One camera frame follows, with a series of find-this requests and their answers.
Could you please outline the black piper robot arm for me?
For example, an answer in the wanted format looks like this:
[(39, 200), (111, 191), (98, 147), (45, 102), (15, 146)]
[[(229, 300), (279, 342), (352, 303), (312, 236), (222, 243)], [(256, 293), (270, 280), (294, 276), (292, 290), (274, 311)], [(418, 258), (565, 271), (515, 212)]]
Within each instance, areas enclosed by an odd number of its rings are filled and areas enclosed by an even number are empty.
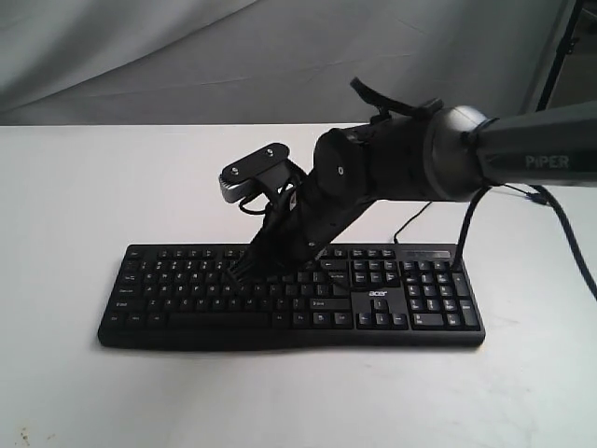
[(475, 207), (491, 188), (596, 183), (596, 105), (584, 103), (489, 119), (469, 106), (421, 107), (316, 141), (304, 171), (278, 143), (226, 166), (223, 198), (265, 196), (262, 226), (229, 268), (236, 283), (285, 275), (323, 249), (377, 201), (451, 202)]

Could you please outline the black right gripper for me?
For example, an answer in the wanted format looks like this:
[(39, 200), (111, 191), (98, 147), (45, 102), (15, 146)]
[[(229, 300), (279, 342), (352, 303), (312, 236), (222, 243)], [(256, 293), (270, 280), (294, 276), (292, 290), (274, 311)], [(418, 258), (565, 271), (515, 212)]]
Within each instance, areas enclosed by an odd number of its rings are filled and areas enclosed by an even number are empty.
[(240, 290), (259, 277), (299, 270), (317, 259), (376, 200), (367, 160), (316, 160), (297, 186), (285, 189), (276, 205), (268, 203), (262, 227), (242, 258), (225, 270), (226, 280)]

